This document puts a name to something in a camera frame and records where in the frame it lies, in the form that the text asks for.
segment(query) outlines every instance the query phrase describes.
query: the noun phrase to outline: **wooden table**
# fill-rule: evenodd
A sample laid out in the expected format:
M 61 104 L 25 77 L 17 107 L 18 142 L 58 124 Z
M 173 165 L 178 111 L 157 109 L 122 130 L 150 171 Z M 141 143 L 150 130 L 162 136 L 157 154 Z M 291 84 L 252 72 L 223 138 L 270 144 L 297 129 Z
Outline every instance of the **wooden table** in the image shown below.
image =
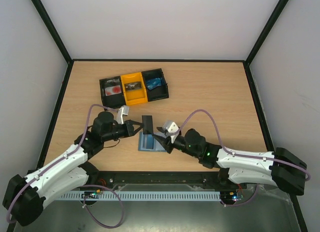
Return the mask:
M 240 62 L 126 62 L 75 61 L 46 155 L 45 164 L 63 153 L 83 133 L 88 109 L 101 104 L 99 79 L 162 68 L 169 98 L 130 107 L 125 119 L 141 121 L 152 115 L 154 129 L 166 120 L 181 125 L 196 109 L 209 111 L 224 144 L 237 150 L 265 152 L 266 146 L 251 96 L 244 66 Z M 92 110 L 90 124 L 102 109 Z M 206 141 L 218 144 L 210 119 L 198 113 L 182 134 L 194 128 Z M 90 162 L 100 171 L 199 172 L 208 171 L 198 160 L 174 150 L 138 151 L 139 135 L 121 139 Z M 108 141 L 105 146 L 114 144 Z

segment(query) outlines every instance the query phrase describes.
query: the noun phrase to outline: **black object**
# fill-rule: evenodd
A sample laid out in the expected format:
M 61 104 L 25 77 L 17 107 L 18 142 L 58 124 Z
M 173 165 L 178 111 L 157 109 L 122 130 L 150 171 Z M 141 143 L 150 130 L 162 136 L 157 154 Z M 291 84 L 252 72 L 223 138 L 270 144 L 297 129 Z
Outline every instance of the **black object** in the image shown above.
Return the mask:
M 214 62 L 243 63 L 243 59 L 166 59 L 166 58 L 74 58 L 74 61 L 89 62 Z
M 237 190 L 235 183 L 221 183 L 219 172 L 137 172 L 137 171 L 100 171 L 99 178 L 106 181 L 108 188 L 115 185 L 189 185 L 204 189 L 215 189 L 219 192 Z
M 154 123 L 152 115 L 142 115 L 143 134 L 152 135 L 154 133 Z
M 88 161 L 81 164 L 79 167 L 84 169 L 86 174 L 89 176 L 89 178 L 85 184 L 86 185 L 94 185 L 98 180 L 99 170 L 92 163 L 90 163 Z
M 153 134 L 152 136 L 169 154 L 171 154 L 173 149 L 177 149 L 197 158 L 199 160 L 199 164 L 202 164 L 206 168 L 219 168 L 216 161 L 218 152 L 222 147 L 220 145 L 206 142 L 206 138 L 201 136 L 193 128 L 189 129 L 185 133 L 185 137 L 178 135 L 174 140 L 174 143 L 171 143 L 170 137 L 163 138 L 156 134 Z
M 279 16 L 281 15 L 282 11 L 284 10 L 286 4 L 289 0 L 279 0 L 276 4 L 272 14 L 270 15 L 268 21 L 266 22 L 261 34 L 259 35 L 258 39 L 256 40 L 250 54 L 248 55 L 245 63 L 249 66 L 252 61 L 254 60 L 255 56 L 257 55 L 259 49 L 261 48 L 262 44 L 265 42 L 267 36 L 269 35 L 271 29 L 277 22 Z
M 9 180 L 2 205 L 8 210 L 16 194 L 26 185 L 26 180 L 19 174 Z M 36 187 L 29 186 L 23 196 L 20 196 L 14 204 L 11 214 L 21 226 L 27 226 L 35 221 L 44 210 L 44 197 L 40 198 Z
M 307 169 L 307 164 L 285 148 L 275 149 L 274 158 L 292 163 L 303 169 Z M 287 166 L 282 163 L 273 162 L 271 166 L 271 176 L 276 185 L 287 193 L 303 196 L 305 191 L 306 174 L 301 170 Z
M 65 61 L 70 64 L 72 62 L 72 59 L 64 45 L 64 43 L 62 42 L 62 39 L 60 38 L 54 24 L 52 23 L 46 8 L 44 7 L 44 5 L 42 4 L 41 0 L 31 0 L 34 7 L 36 8 L 36 10 L 38 11 L 41 19 L 43 20 L 46 28 L 48 29 L 48 31 L 50 32 L 54 42 L 56 43 L 56 45 L 58 46 L 62 56 L 64 57 Z
M 108 82 L 113 81 L 113 80 L 119 80 L 119 86 L 121 88 L 121 93 L 106 95 L 105 89 L 109 86 Z M 101 100 L 102 100 L 103 106 L 116 109 L 116 108 L 120 108 L 121 106 L 124 106 L 126 104 L 125 95 L 124 95 L 124 88 L 122 86 L 120 76 L 100 79 L 99 82 L 100 82 L 100 93 L 101 93 Z
M 148 102 L 169 98 L 168 84 L 165 80 L 165 76 L 161 68 L 142 71 L 141 74 L 146 87 Z M 158 86 L 152 90 L 148 89 L 147 81 L 155 78 L 161 79 L 161 86 Z
M 117 141 L 120 138 L 131 137 L 137 134 L 143 128 L 143 124 L 133 120 L 126 120 L 124 124 L 118 124 L 114 120 L 114 115 L 109 111 L 103 111 L 94 119 L 91 131 L 85 133 L 81 147 L 88 154 L 88 160 L 99 153 L 104 148 L 104 142 Z M 80 143 L 82 134 L 74 141 L 77 145 Z
M 193 128 L 189 129 L 184 137 L 178 135 L 173 143 L 171 142 L 171 137 L 163 138 L 156 134 L 153 134 L 152 136 L 169 154 L 173 149 L 177 149 L 183 153 L 197 158 L 199 163 L 204 167 L 209 169 L 212 169 L 213 167 L 219 168 L 219 165 L 216 163 L 216 161 L 218 152 L 220 149 L 222 149 L 222 147 L 220 145 L 206 142 L 206 138 L 201 136 Z M 285 148 L 277 148 L 273 155 L 275 159 L 286 161 L 301 168 L 307 169 L 306 163 Z M 278 163 L 276 161 L 273 162 L 269 169 L 271 170 L 272 180 L 282 191 L 297 196 L 302 196 L 304 194 L 305 173 L 299 169 Z M 222 169 L 220 172 L 219 179 L 221 180 L 222 184 L 225 183 L 229 177 L 228 171 L 229 170 Z

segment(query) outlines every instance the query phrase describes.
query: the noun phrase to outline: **red object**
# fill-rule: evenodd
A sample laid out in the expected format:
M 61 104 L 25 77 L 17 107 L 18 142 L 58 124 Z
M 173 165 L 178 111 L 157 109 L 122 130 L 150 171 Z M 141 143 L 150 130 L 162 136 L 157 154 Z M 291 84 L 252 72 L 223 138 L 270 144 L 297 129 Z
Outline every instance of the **red object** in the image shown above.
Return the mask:
M 121 88 L 120 86 L 115 86 L 112 88 L 112 92 L 115 94 L 120 94 L 121 93 Z
M 244 191 L 242 190 L 242 187 L 241 187 L 240 184 L 238 184 L 238 187 L 239 187 L 239 191 L 241 191 L 242 195 L 245 196 L 245 193 L 244 193 Z
M 103 178 L 98 179 L 98 181 L 100 181 L 103 186 L 106 186 L 106 184 L 107 184 Z

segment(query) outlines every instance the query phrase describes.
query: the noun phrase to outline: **purple cable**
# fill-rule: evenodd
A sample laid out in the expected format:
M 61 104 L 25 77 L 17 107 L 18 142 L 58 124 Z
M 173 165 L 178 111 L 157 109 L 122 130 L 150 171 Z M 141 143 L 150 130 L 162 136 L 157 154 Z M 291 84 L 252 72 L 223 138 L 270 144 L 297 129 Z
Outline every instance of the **purple cable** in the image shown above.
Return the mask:
M 169 135 L 170 135 L 170 136 L 173 136 L 173 135 L 178 134 L 178 133 L 183 129 L 183 127 L 187 124 L 187 122 L 191 119 L 191 117 L 192 117 L 195 113 L 197 113 L 197 112 L 203 112 L 203 113 L 205 113 L 207 116 L 209 116 L 209 118 L 211 119 L 211 121 L 212 121 L 212 123 L 213 123 L 213 126 L 214 126 L 214 128 L 215 128 L 215 132 L 216 132 L 216 135 L 217 135 L 217 137 L 218 137 L 218 140 L 219 140 L 219 143 L 220 143 L 221 147 L 222 147 L 223 150 L 224 150 L 225 152 L 227 152 L 229 155 L 233 155 L 233 153 L 224 146 L 224 143 L 222 142 L 222 139 L 221 139 L 221 136 L 220 136 L 220 133 L 219 133 L 219 130 L 218 130 L 218 126 L 217 126 L 214 118 L 212 117 L 212 115 L 211 115 L 208 111 L 206 111 L 206 110 L 204 110 L 204 109 L 197 109 L 197 110 L 193 111 L 193 112 L 188 116 L 188 118 L 186 118 L 186 120 L 183 122 L 183 124 L 181 125 L 181 127 L 178 129 L 178 131 L 177 131 L 177 132 L 174 132 L 174 133 L 170 133 Z M 238 157 L 250 158 L 250 159 L 258 159 L 258 160 L 263 160 L 263 159 L 264 159 L 263 156 L 237 154 L 237 153 L 234 154 L 234 155 L 235 155 L 235 156 L 238 156 Z M 277 159 L 277 158 L 268 158 L 268 157 L 267 157 L 266 160 L 267 160 L 267 161 L 274 161 L 274 162 L 277 162 L 277 163 L 280 163 L 280 164 L 284 164 L 284 165 L 287 165 L 287 166 L 290 166 L 290 167 L 293 167 L 293 168 L 295 168 L 295 169 L 297 169 L 297 170 L 302 171 L 303 173 L 305 173 L 305 174 L 307 175 L 307 178 L 305 179 L 305 181 L 309 181 L 309 180 L 311 179 L 311 175 L 310 175 L 310 173 L 309 173 L 307 170 L 305 170 L 304 168 L 302 168 L 302 167 L 300 167 L 300 166 L 297 166 L 297 165 L 295 165 L 295 164 L 293 164 L 293 163 L 289 163 L 289 162 L 286 162 L 286 161 L 283 161 L 283 160 Z
M 119 203 L 120 203 L 120 206 L 121 206 L 121 219 L 119 221 L 119 223 L 117 223 L 116 225 L 114 226 L 109 226 L 109 225 L 105 225 L 103 223 L 101 223 L 100 221 L 98 221 L 94 215 L 91 213 L 91 211 L 88 209 L 88 206 L 86 206 L 86 199 L 88 198 L 88 196 L 84 197 L 83 199 L 83 206 L 84 208 L 86 209 L 86 211 L 88 211 L 88 213 L 90 214 L 91 218 L 94 220 L 94 222 L 96 222 L 99 226 L 103 227 L 103 228 L 106 228 L 106 229 L 115 229 L 117 227 L 119 227 L 122 223 L 123 223 L 123 220 L 124 220 L 124 217 L 125 217 L 125 208 L 124 208 L 124 203 L 122 202 L 122 200 L 120 199 L 119 195 L 117 195 L 116 192 L 114 192 L 112 189 L 109 189 L 107 187 L 104 187 L 104 186 L 101 186 L 101 185 L 96 185 L 96 184 L 86 184 L 86 185 L 83 185 L 83 186 L 80 186 L 80 188 L 87 188 L 87 187 L 96 187 L 96 188 L 101 188 L 101 189 L 104 189 L 106 191 L 110 191 L 111 193 L 113 193 L 117 199 L 119 200 Z
M 254 193 L 253 195 L 250 197 L 250 199 L 248 199 L 247 201 L 243 202 L 243 203 L 237 203 L 237 204 L 225 204 L 222 200 L 220 201 L 221 204 L 223 204 L 223 206 L 225 207 L 238 207 L 238 206 L 244 206 L 246 204 L 249 204 L 258 194 L 258 191 L 259 191 L 259 184 L 257 184 L 255 186 L 255 190 L 254 190 Z
M 114 108 L 105 107 L 105 106 L 102 106 L 102 105 L 100 105 L 100 104 L 96 104 L 96 103 L 95 103 L 95 104 L 91 105 L 90 108 L 89 108 L 89 111 L 88 111 L 88 115 L 87 115 L 87 117 L 86 117 L 86 122 L 85 122 L 85 126 L 84 126 L 84 132 L 83 132 L 83 135 L 82 135 L 82 137 L 81 137 L 81 140 L 80 140 L 79 144 L 77 145 L 77 147 L 76 147 L 73 151 L 71 151 L 70 153 L 68 153 L 68 156 L 73 155 L 73 154 L 80 148 L 80 146 L 82 145 L 83 141 L 85 140 L 86 132 L 87 132 L 87 130 L 88 130 L 88 125 L 89 125 L 89 119 L 90 119 L 91 110 L 92 110 L 92 108 L 95 107 L 95 106 L 104 108 L 104 109 L 109 110 L 109 111 L 117 112 L 117 110 L 114 109 Z M 65 160 L 65 159 L 66 159 L 65 157 L 62 157 L 62 158 L 58 159 L 57 161 L 55 161 L 54 163 L 52 163 L 50 166 L 48 166 L 47 168 L 45 168 L 43 171 L 41 171 L 41 172 L 38 174 L 38 176 L 39 176 L 39 177 L 43 176 L 45 172 L 47 172 L 47 171 L 50 170 L 52 167 L 54 167 L 55 165 L 57 165 L 58 163 L 60 163 L 61 161 Z M 12 200 L 12 202 L 11 202 L 9 208 L 8 208 L 8 211 L 7 211 L 7 213 L 6 213 L 6 221 L 7 221 L 9 224 L 12 224 L 12 223 L 17 222 L 16 220 L 10 220 L 10 214 L 11 214 L 11 211 L 12 211 L 15 203 L 17 202 L 19 196 L 28 188 L 28 186 L 30 186 L 30 185 L 31 185 L 33 182 L 35 182 L 35 181 L 36 181 L 35 178 L 33 178 L 32 180 L 30 180 L 30 181 L 16 194 L 16 196 L 15 196 L 14 199 Z

